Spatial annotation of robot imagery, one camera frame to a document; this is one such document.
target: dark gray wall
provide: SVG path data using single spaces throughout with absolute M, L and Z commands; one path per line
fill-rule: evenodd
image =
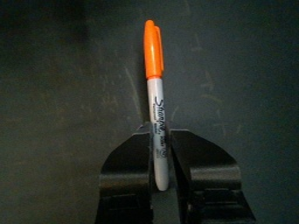
M 298 3 L 6 1 L 0 16 L 0 223 L 94 222 L 101 166 L 149 117 L 150 18 L 169 121 L 235 157 L 260 223 L 298 221 Z

